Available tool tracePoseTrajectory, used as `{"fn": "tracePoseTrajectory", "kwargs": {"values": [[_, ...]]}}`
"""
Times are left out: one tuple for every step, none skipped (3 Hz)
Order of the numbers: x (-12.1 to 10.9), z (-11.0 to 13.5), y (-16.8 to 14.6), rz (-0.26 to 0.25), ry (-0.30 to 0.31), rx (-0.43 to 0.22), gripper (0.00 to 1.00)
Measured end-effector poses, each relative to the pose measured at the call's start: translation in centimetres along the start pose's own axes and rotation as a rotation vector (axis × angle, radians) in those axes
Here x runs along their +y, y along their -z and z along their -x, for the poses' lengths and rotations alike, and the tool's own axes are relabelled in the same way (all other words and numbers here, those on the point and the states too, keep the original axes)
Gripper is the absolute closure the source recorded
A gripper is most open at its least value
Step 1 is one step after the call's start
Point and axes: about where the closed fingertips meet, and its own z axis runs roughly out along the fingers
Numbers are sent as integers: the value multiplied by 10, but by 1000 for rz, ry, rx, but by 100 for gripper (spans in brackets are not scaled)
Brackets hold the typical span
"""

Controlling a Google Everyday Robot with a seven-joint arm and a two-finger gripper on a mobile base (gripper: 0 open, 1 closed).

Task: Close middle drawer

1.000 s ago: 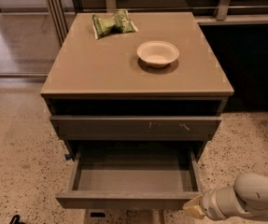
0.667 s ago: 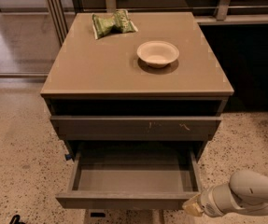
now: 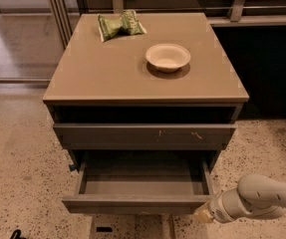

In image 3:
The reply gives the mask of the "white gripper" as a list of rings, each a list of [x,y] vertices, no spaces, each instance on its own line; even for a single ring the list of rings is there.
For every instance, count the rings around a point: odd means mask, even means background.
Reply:
[[[228,223],[248,217],[251,214],[250,208],[251,205],[234,188],[216,194],[210,202],[196,208],[193,215],[200,223],[212,223],[213,219]]]

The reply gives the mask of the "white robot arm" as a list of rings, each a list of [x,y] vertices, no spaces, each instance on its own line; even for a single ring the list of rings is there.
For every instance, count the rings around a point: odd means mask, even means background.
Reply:
[[[286,212],[286,182],[246,174],[235,188],[215,194],[194,211],[201,223],[233,222],[239,218],[276,219]]]

